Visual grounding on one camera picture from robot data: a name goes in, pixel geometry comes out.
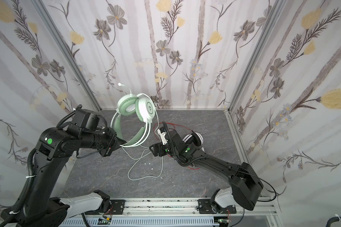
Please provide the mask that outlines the green white headphones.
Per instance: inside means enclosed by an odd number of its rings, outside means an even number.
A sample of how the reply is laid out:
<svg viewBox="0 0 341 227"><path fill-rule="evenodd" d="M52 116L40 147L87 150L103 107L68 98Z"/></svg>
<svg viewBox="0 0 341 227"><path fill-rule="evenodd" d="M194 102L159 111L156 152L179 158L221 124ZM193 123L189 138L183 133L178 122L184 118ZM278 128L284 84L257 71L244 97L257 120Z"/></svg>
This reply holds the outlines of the green white headphones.
<svg viewBox="0 0 341 227"><path fill-rule="evenodd" d="M122 148L141 146L149 137L153 119L158 116L155 104L145 93L134 95L132 92L121 97L117 103L116 113L111 119L110 126L123 139L121 131L121 116L136 114L137 118L145 123L138 133L129 141L121 145Z"/></svg>

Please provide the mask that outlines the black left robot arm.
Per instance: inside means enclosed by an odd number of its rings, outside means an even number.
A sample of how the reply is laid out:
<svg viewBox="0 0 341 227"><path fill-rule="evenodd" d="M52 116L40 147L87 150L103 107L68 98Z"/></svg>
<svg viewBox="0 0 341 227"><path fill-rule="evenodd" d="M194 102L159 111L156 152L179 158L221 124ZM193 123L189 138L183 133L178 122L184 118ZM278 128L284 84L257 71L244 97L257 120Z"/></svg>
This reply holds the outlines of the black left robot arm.
<svg viewBox="0 0 341 227"><path fill-rule="evenodd" d="M57 227L78 214L107 212L111 208L110 197L100 190L77 198L51 197L63 167L74 153L91 148L107 157L126 143L107 125L99 130L99 121L105 121L103 116L78 105L56 127L40 135L27 157L26 183L15 204L2 211L1 227L9 223L18 227Z"/></svg>

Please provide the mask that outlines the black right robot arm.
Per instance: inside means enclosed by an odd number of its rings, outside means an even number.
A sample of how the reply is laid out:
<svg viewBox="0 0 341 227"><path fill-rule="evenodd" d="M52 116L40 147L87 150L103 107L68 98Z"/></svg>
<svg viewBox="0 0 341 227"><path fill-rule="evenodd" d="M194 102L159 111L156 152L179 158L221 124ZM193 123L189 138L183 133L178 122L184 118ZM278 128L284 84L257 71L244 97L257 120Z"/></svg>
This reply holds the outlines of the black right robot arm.
<svg viewBox="0 0 341 227"><path fill-rule="evenodd" d="M161 142L149 147L155 157L169 155L182 167L196 165L228 182L228 189L215 192L213 203L222 208L238 204L248 211L254 210L264 185L250 164L226 162L207 154L201 147L203 137L194 131L181 138L162 122L158 134Z"/></svg>

